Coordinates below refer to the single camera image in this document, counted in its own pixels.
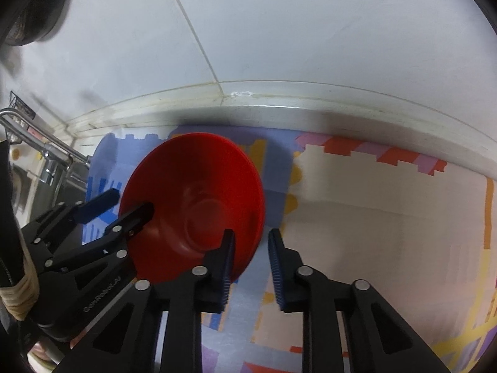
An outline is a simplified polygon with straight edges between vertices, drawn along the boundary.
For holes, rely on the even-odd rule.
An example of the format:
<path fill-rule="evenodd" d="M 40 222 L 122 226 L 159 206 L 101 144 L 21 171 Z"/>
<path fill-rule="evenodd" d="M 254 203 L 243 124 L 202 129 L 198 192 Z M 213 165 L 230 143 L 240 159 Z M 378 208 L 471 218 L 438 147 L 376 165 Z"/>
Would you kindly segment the person's left hand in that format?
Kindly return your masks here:
<path fill-rule="evenodd" d="M 48 337 L 41 337 L 27 353 L 28 362 L 34 372 L 53 372 L 65 354 Z"/>

